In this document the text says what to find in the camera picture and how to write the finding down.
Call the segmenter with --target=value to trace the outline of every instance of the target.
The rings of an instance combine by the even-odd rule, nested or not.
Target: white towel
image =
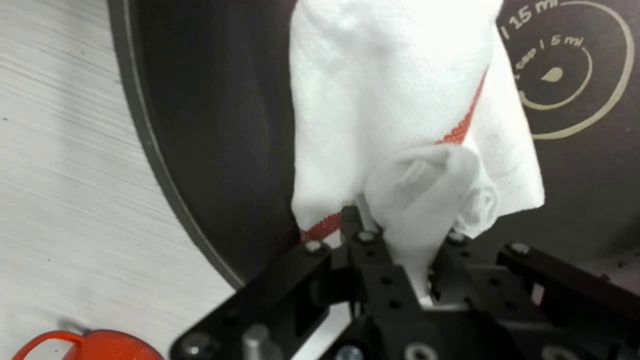
[[[395,257],[407,263],[402,254],[418,245],[423,266],[448,227],[479,236],[497,215],[542,205],[532,135],[494,26],[501,6],[298,0],[293,210],[308,240],[335,232],[340,207],[367,194]],[[413,196],[389,198],[399,187]]]

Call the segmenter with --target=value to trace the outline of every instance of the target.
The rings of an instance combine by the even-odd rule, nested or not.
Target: white cloth
[[[501,4],[298,0],[293,210],[302,230],[367,194],[397,254],[420,248],[413,241],[423,238],[426,263],[451,225],[479,236],[497,215],[542,205],[539,159],[494,26]],[[467,132],[462,120],[483,80]],[[442,143],[459,132],[464,147]],[[380,177],[410,196],[387,198],[399,191],[385,191]]]

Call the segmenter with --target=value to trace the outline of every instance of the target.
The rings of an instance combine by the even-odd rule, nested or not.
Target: red stripe
[[[469,107],[469,111],[464,113],[464,117],[459,121],[459,126],[447,134],[442,139],[438,139],[438,143],[462,143],[469,128],[472,126],[472,117],[480,100],[485,87],[485,75],[480,80],[480,86],[474,93],[472,105]],[[323,241],[324,238],[329,238],[330,234],[340,230],[340,213],[330,213],[326,217],[323,217],[323,222],[314,223],[311,230],[301,232],[302,241]]]

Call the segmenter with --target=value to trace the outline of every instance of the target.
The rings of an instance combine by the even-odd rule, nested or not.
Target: white surface
[[[230,294],[141,149],[104,0],[0,0],[0,357],[67,317],[165,352]]]

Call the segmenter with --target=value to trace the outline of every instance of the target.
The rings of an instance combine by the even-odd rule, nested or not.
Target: red handle
[[[17,353],[14,353],[14,360],[26,360],[26,355],[39,347],[42,341],[49,341],[49,340],[64,340],[64,341],[72,341],[75,345],[83,345],[83,336],[75,333],[75,332],[44,332],[42,336],[26,341],[26,345],[22,345]]]

